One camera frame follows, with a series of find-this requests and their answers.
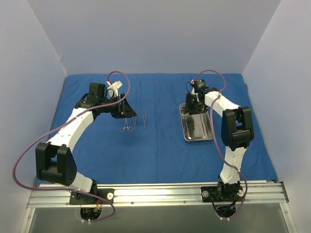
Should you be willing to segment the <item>steel instrument tray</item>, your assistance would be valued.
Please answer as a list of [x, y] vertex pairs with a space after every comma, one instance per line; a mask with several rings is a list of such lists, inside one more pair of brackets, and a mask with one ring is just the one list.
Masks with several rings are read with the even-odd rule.
[[179, 105], [183, 137], [187, 142], [210, 141], [213, 134], [210, 126], [208, 112], [186, 115], [184, 113], [185, 104]]

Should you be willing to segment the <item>blue surgical drape cloth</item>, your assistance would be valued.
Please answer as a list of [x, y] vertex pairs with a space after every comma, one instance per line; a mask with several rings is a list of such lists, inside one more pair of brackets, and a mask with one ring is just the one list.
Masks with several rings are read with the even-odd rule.
[[[126, 98], [137, 113], [136, 130], [120, 133], [124, 119], [101, 114], [74, 147], [78, 172], [99, 184], [215, 182], [223, 168], [212, 140], [187, 142], [183, 137], [179, 105], [185, 102], [187, 82], [196, 74], [127, 74], [131, 90]], [[252, 109], [241, 74], [223, 74], [222, 94], [231, 102]], [[107, 75], [71, 75], [56, 110], [52, 129], [62, 125], [89, 84], [105, 83]], [[147, 110], [146, 129], [142, 110]], [[265, 147], [255, 114], [255, 137], [242, 162], [248, 181], [276, 181], [277, 174]]]

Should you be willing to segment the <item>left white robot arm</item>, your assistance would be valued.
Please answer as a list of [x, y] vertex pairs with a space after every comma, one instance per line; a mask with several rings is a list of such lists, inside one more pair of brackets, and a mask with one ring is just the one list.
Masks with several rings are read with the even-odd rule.
[[83, 132], [100, 114], [110, 113], [115, 119], [136, 116], [125, 94], [119, 93], [121, 86], [120, 81], [91, 83], [88, 93], [75, 104], [66, 125], [46, 143], [37, 144], [35, 158], [39, 180], [81, 191], [80, 197], [86, 203], [97, 200], [96, 182], [77, 171], [72, 152]]

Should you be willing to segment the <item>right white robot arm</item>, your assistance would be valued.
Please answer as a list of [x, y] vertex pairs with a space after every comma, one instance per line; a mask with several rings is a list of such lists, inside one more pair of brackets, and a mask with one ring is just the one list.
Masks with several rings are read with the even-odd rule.
[[190, 82], [192, 92], [186, 95], [185, 114], [203, 114], [210, 110], [210, 125], [213, 130], [212, 113], [222, 117], [221, 139], [225, 155], [221, 155], [224, 166], [219, 175], [216, 196], [227, 200], [238, 191], [243, 156], [254, 139], [252, 113], [249, 107], [241, 107], [221, 94], [216, 88], [206, 86], [204, 80]]

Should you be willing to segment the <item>steel forceps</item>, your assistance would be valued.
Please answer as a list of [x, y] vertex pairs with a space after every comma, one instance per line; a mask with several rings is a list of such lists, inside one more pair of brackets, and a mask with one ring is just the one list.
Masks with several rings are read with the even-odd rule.
[[133, 128], [128, 125], [128, 118], [124, 119], [124, 126], [120, 127], [120, 133], [124, 133], [125, 131], [132, 132]]

